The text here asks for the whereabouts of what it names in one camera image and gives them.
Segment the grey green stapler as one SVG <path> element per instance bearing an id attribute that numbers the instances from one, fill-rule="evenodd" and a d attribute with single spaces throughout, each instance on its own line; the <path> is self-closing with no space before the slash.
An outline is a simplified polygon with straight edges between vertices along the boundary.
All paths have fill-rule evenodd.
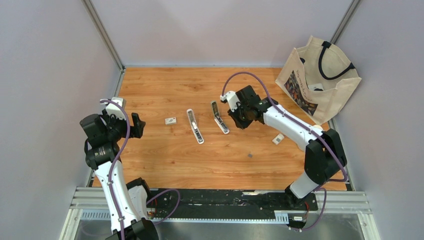
<path id="1" fill-rule="evenodd" d="M 216 124 L 218 125 L 218 127 L 221 129 L 221 131 L 224 134 L 229 134 L 230 130 L 227 127 L 227 125 L 224 123 L 219 110 L 218 110 L 218 104 L 216 101 L 211 101 L 210 102 L 211 105 L 211 109 L 212 109 L 212 113 L 213 113 L 213 117 L 214 117 L 214 121 L 216 122 Z"/>

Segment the white staple box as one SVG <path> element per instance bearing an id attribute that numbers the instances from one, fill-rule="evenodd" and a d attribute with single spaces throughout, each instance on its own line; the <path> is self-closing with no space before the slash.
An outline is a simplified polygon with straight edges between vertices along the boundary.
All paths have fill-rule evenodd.
<path id="1" fill-rule="evenodd" d="M 177 118 L 176 117 L 169 117 L 165 119 L 165 124 L 166 125 L 174 125 L 177 123 Z"/>

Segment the white staple tray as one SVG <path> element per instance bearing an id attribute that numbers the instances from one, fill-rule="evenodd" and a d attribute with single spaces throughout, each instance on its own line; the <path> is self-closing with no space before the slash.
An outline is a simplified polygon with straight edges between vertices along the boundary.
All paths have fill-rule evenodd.
<path id="1" fill-rule="evenodd" d="M 280 144 L 280 143 L 282 142 L 282 140 L 283 140 L 284 138 L 285 138 L 285 136 L 284 136 L 283 134 L 279 133 L 276 137 L 274 137 L 274 138 L 273 138 L 272 142 L 273 142 L 275 145 L 278 145 L 278 144 Z"/>

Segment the white stapler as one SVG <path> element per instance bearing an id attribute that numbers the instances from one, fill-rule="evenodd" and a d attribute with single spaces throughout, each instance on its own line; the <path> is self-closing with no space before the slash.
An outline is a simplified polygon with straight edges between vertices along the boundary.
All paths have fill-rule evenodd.
<path id="1" fill-rule="evenodd" d="M 190 123 L 191 130 L 192 130 L 192 132 L 193 132 L 193 134 L 196 138 L 197 143 L 203 144 L 205 142 L 205 140 L 204 140 L 204 138 L 203 138 L 203 136 L 202 136 L 202 134 L 199 130 L 199 127 L 198 127 L 198 124 L 197 124 L 197 121 L 196 121 L 196 118 L 195 118 L 195 115 L 194 115 L 194 111 L 191 108 L 189 108 L 189 109 L 187 109 L 186 113 L 187 113 L 187 117 L 188 117 L 188 120 L 189 120 L 189 123 Z"/>

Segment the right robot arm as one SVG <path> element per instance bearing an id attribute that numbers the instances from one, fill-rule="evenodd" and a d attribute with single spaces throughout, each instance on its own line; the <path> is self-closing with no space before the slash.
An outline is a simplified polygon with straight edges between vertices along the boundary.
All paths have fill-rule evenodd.
<path id="1" fill-rule="evenodd" d="M 304 152 L 303 173 L 284 190 L 283 202 L 289 208 L 299 209 L 308 194 L 331 181 L 337 172 L 345 171 L 346 155 L 334 129 L 322 130 L 305 123 L 273 98 L 260 98 L 251 85 L 222 94 L 220 101 L 229 105 L 228 115 L 237 128 L 260 122 L 290 138 Z"/>

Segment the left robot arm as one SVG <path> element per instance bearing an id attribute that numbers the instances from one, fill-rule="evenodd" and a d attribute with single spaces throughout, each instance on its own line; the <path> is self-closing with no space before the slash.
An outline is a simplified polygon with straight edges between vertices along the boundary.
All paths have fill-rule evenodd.
<path id="1" fill-rule="evenodd" d="M 103 189 L 110 213 L 110 240 L 157 240 L 158 232 L 149 220 L 147 207 L 153 194 L 146 181 L 137 178 L 125 183 L 121 148 L 118 141 L 126 136 L 141 138 L 146 123 L 132 113 L 134 125 L 128 126 L 115 114 L 91 114 L 79 124 L 87 139 L 84 144 L 86 164 L 94 171 Z"/>

